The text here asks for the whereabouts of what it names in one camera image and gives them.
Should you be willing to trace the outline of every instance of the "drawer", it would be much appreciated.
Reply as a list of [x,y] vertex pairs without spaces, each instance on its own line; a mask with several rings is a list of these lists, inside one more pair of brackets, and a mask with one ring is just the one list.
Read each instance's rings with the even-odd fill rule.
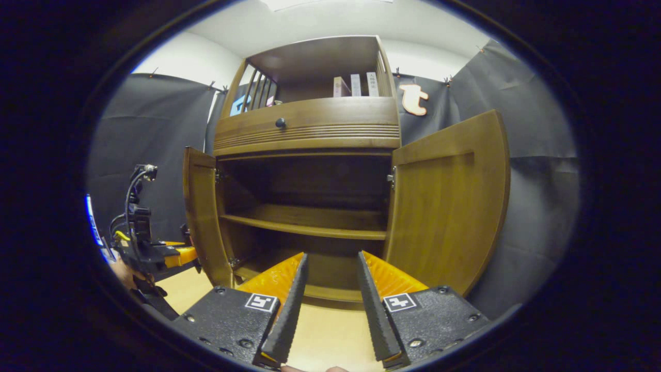
[[[285,120],[278,128],[276,121]],[[218,121],[214,155],[297,148],[398,148],[392,97],[337,97],[264,107]]]

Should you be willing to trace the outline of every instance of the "blue object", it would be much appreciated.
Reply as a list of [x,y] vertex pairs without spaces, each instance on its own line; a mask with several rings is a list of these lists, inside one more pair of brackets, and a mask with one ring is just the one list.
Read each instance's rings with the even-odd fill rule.
[[[232,111],[229,112],[229,116],[234,116],[241,113],[241,109],[243,108],[243,98],[245,96],[246,95],[242,95],[241,98],[234,101],[234,103],[232,104]],[[246,100],[246,105],[250,103],[250,99],[251,97],[248,96],[248,99]]]
[[87,203],[87,218],[89,219],[89,225],[92,228],[92,235],[97,241],[97,244],[103,247],[103,241],[101,241],[101,237],[98,235],[97,224],[94,222],[94,213],[92,212],[92,198],[89,196],[89,194],[85,195],[85,202]]

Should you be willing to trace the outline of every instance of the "book spine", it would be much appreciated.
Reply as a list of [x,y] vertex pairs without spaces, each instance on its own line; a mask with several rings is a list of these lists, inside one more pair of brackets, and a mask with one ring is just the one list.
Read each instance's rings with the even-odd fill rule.
[[368,89],[370,97],[379,96],[379,83],[376,81],[375,72],[368,72]]
[[333,90],[332,90],[332,96],[333,97],[341,97],[342,96],[342,78],[341,77],[336,77],[333,79]]
[[357,73],[351,74],[351,96],[360,97],[362,92],[360,91],[360,75]]

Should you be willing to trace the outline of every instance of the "cabinet door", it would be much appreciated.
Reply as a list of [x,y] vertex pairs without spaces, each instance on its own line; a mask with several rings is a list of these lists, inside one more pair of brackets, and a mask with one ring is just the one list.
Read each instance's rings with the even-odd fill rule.
[[190,237],[204,272],[213,285],[231,286],[232,271],[218,227],[215,158],[190,147],[184,151],[184,202]]
[[497,111],[393,152],[388,262],[429,286],[466,295],[484,271],[510,193],[510,153]]

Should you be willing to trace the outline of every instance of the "beige floor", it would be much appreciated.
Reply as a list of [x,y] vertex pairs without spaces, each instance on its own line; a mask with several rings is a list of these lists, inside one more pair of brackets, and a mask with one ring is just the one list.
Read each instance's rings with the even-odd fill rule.
[[[191,307],[212,286],[204,273],[189,269],[159,282],[166,299],[179,313]],[[288,365],[307,372],[339,366],[350,372],[382,371],[374,359],[363,310],[329,308],[320,301],[301,306]]]

